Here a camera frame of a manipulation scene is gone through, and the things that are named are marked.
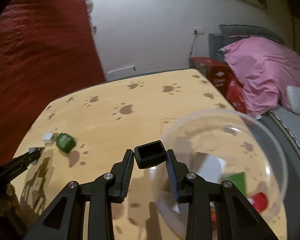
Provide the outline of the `left hand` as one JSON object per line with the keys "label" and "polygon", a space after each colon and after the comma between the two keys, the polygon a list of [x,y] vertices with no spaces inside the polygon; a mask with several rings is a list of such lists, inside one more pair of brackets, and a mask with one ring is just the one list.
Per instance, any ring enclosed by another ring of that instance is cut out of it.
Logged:
{"label": "left hand", "polygon": [[0,192],[0,217],[3,217],[11,209],[15,209],[18,205],[15,188],[11,183],[8,183],[6,189]]}

